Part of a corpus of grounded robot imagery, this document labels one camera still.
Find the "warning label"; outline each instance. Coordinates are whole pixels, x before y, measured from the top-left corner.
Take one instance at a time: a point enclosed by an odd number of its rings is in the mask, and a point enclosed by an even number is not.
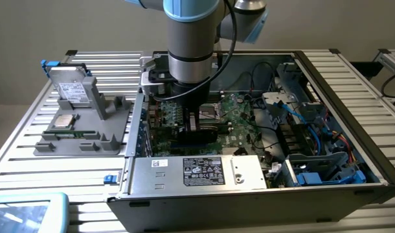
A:
[[[186,186],[225,184],[222,158],[183,159],[183,183]]]
[[[63,93],[71,103],[89,103],[89,97],[82,83],[61,83]]]

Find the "circuit board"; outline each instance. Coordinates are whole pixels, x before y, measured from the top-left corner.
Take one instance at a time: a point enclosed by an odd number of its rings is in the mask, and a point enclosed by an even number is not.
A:
[[[155,114],[153,121],[153,151],[155,157],[181,155],[214,154],[257,154],[265,155],[264,149],[253,146],[253,140],[260,135],[257,127],[249,124],[242,117],[248,102],[244,96],[233,94],[218,103],[202,105],[200,109],[201,126],[212,125],[220,129],[218,140],[206,145],[181,145],[174,134],[182,128],[182,108],[174,102],[163,102],[153,107]]]

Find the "tablet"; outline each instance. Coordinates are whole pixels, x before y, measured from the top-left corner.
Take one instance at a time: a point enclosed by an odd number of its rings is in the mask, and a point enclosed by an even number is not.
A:
[[[0,196],[0,233],[66,233],[69,205],[65,193]]]

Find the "blue cable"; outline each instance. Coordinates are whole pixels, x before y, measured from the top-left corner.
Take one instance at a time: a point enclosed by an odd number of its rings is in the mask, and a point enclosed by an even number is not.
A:
[[[305,123],[305,124],[308,124],[308,121],[306,121],[306,119],[305,119],[305,117],[301,115],[301,114],[298,114],[296,111],[293,111],[292,109],[290,109],[290,107],[289,107],[289,105],[286,105],[286,104],[284,104],[284,108],[294,115],[294,116],[297,116],[301,120],[302,120],[302,122]],[[314,137],[314,139],[316,139],[316,141],[317,141],[317,147],[318,147],[318,152],[317,152],[317,154],[318,155],[321,155],[321,151],[322,151],[322,143],[321,143],[321,140],[320,140],[320,137],[318,137],[318,135],[317,135],[317,132],[314,131],[314,129],[309,126],[309,131],[310,131],[310,133],[313,134],[313,137]]]

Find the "tablet screen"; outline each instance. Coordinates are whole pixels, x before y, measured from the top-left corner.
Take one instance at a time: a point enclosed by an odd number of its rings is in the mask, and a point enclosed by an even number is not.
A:
[[[49,201],[0,204],[0,233],[38,233]]]

